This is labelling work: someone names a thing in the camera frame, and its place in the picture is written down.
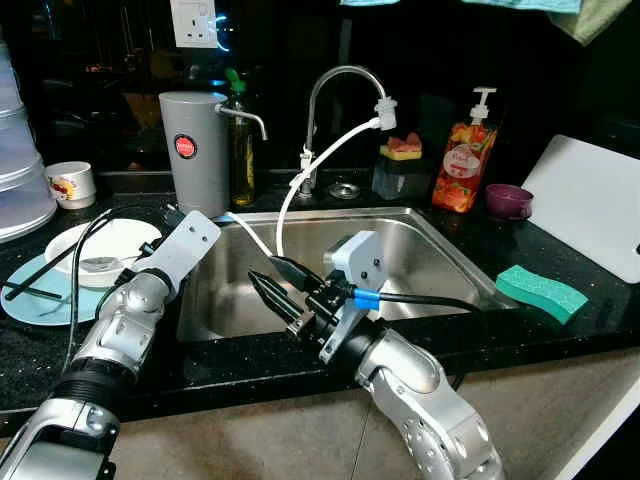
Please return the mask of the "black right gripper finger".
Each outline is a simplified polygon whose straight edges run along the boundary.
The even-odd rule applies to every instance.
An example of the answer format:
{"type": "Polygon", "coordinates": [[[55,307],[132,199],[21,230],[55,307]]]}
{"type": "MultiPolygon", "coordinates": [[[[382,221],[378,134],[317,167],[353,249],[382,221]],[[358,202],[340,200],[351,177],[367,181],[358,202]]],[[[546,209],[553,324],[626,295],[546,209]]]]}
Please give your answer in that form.
{"type": "Polygon", "coordinates": [[[260,300],[276,316],[280,319],[300,319],[301,307],[294,303],[287,291],[270,276],[261,274],[259,271],[250,271],[248,278],[255,292],[259,294],[260,300]]]}
{"type": "Polygon", "coordinates": [[[324,287],[324,279],[300,262],[283,256],[270,256],[269,262],[284,280],[291,283],[297,291],[316,291],[324,287]]]}

